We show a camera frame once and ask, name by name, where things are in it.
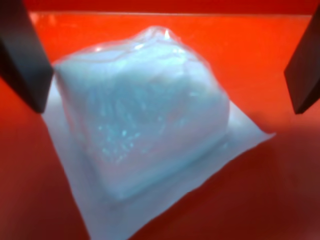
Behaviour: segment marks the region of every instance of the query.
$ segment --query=clear plastic bag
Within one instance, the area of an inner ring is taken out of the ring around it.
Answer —
[[[93,239],[130,237],[271,137],[163,27],[86,48],[54,68],[43,117]]]
[[[73,135],[117,199],[197,160],[226,134],[226,93],[166,28],[89,47],[54,68]]]

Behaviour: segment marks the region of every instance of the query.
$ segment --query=plastic wrap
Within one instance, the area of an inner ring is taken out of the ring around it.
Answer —
[[[43,117],[93,239],[130,237],[271,137],[163,27],[86,48],[54,68]]]

